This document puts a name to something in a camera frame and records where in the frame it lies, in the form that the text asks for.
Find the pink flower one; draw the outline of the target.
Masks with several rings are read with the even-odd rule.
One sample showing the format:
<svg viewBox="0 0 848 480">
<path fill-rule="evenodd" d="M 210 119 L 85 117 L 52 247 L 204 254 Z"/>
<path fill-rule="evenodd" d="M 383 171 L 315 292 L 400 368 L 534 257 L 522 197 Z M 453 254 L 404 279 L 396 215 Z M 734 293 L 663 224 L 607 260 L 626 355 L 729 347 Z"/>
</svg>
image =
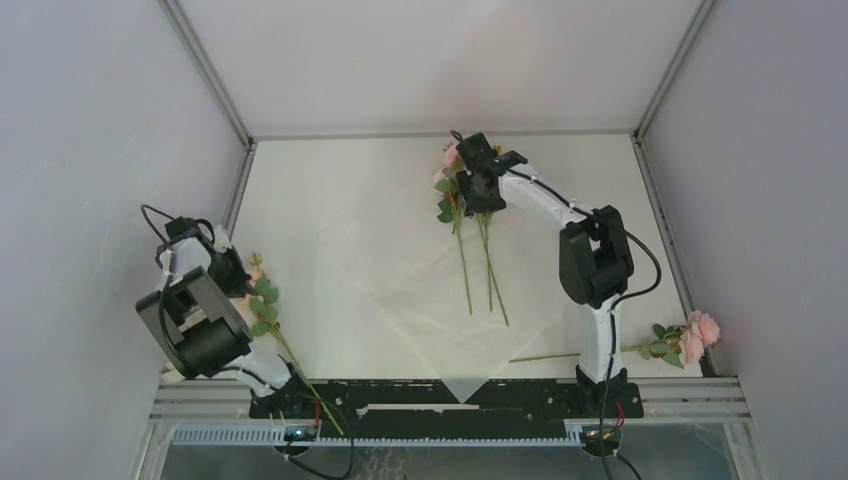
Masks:
<svg viewBox="0 0 848 480">
<path fill-rule="evenodd" d="M 475 215 L 475 219 L 478 225 L 478 231 L 480 234 L 482 247 L 486 260 L 486 269 L 487 269 L 487 290 L 488 290 L 488 304 L 491 312 L 494 311 L 495 304 L 498 304 L 500 312 L 502 314 L 502 318 L 506 327 L 510 326 L 510 321 L 508 314 L 505 310 L 504 302 L 502 299 L 502 295 L 500 293 L 500 288 L 498 285 L 497 277 L 495 274 L 495 269 L 490 253 L 490 227 L 493 219 L 492 213 L 478 213 Z"/>
</svg>

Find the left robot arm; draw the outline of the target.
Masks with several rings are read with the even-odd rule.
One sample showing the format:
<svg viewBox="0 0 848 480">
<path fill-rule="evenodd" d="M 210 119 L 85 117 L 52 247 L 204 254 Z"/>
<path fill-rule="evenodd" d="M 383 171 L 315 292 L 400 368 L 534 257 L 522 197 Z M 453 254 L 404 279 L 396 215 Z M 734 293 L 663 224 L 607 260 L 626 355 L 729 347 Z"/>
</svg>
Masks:
<svg viewBox="0 0 848 480">
<path fill-rule="evenodd" d="M 178 216 L 165 224 L 156 250 L 161 278 L 135 310 L 185 380 L 237 380 L 290 417 L 311 407 L 311 388 L 292 378 L 275 353 L 254 345 L 235 300 L 252 292 L 248 272 L 226 232 L 205 219 Z"/>
</svg>

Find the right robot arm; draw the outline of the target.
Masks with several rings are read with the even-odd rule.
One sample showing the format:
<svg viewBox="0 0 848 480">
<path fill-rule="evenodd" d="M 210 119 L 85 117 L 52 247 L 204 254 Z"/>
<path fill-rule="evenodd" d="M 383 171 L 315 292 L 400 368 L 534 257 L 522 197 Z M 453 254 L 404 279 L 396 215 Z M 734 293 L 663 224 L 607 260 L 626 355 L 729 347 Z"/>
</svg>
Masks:
<svg viewBox="0 0 848 480">
<path fill-rule="evenodd" d="M 498 152 L 482 133 L 451 133 L 463 165 L 456 174 L 459 207 L 466 217 L 494 214 L 514 206 L 558 235 L 558 276 L 566 295 L 579 306 L 583 348 L 576 378 L 579 406 L 592 416 L 605 415 L 627 383 L 621 359 L 620 305 L 633 297 L 629 280 L 635 263 L 630 247 L 639 247 L 652 262 L 655 290 L 662 268 L 650 248 L 627 231 L 613 206 L 590 208 L 549 185 L 527 158 Z"/>
</svg>

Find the white wrapping paper sheet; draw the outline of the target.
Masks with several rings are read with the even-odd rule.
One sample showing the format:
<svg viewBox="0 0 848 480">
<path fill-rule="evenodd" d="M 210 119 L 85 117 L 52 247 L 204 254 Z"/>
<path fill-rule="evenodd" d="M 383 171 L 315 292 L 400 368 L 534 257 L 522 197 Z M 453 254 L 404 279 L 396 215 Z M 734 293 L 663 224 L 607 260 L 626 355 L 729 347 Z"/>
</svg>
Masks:
<svg viewBox="0 0 848 480">
<path fill-rule="evenodd" d="M 445 139 L 263 141 L 236 243 L 280 291 L 282 329 L 314 379 L 440 378 L 467 396 L 490 378 L 571 378 L 578 307 L 558 278 L 558 233 L 515 207 L 490 253 L 508 314 L 489 311 L 477 226 L 462 226 L 469 315 L 452 228 L 432 178 Z"/>
</svg>

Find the pink flower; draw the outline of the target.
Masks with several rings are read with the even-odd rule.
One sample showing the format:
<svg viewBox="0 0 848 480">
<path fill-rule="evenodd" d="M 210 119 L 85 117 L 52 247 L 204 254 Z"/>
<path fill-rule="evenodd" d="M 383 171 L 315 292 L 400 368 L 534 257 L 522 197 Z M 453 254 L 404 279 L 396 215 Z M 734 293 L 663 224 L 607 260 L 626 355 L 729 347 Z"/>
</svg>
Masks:
<svg viewBox="0 0 848 480">
<path fill-rule="evenodd" d="M 270 335 L 277 341 L 284 351 L 283 358 L 293 366 L 293 376 L 297 376 L 305 384 L 309 393 L 316 398 L 319 409 L 327 411 L 329 421 L 337 431 L 345 434 L 346 429 L 342 427 L 337 415 L 329 410 L 330 405 L 319 395 L 317 389 L 307 378 L 301 368 L 300 362 L 297 360 L 283 335 L 281 324 L 278 320 L 279 312 L 276 307 L 280 297 L 279 289 L 272 283 L 263 269 L 262 256 L 259 253 L 253 252 L 248 258 L 248 265 L 249 286 L 252 288 L 252 293 L 248 295 L 247 304 L 256 318 L 253 329 L 258 331 L 259 336 Z"/>
<path fill-rule="evenodd" d="M 452 235 L 456 238 L 465 291 L 468 314 L 473 314 L 473 304 L 468 275 L 464 241 L 461 233 L 464 219 L 464 200 L 460 194 L 458 174 L 464 170 L 457 145 L 451 143 L 443 150 L 441 166 L 433 175 L 433 188 L 441 195 L 438 202 L 440 213 L 437 219 L 443 224 L 452 225 Z"/>
<path fill-rule="evenodd" d="M 601 359 L 608 360 L 613 350 L 615 364 L 621 366 L 624 366 L 621 354 L 636 352 L 644 360 L 662 359 L 668 365 L 684 369 L 699 363 L 706 350 L 721 338 L 716 321 L 701 311 L 691 312 L 685 324 L 668 327 L 654 324 L 652 331 L 652 339 L 622 346 L 618 340 L 617 320 L 608 311 L 601 311 L 599 318 L 590 312 L 588 325 L 583 327 L 583 333 L 588 334 L 590 340 L 589 346 L 600 346 Z"/>
</svg>

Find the pink flower two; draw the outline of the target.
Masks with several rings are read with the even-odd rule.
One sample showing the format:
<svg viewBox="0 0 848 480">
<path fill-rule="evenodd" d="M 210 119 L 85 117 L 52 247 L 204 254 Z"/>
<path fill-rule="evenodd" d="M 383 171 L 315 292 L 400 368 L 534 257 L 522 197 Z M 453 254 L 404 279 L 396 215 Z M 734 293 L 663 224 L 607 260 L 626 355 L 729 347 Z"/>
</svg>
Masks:
<svg viewBox="0 0 848 480">
<path fill-rule="evenodd" d="M 495 299 L 495 276 L 494 276 L 494 268 L 491 260 L 491 254 L 489 249 L 490 243 L 490 223 L 491 223 L 491 215 L 490 214 L 478 214 L 476 216 L 478 230 L 481 238 L 481 243 L 484 251 L 485 261 L 486 261 L 486 269 L 487 269 L 487 291 L 488 291 L 488 305 L 489 311 L 494 311 L 494 299 Z"/>
</svg>

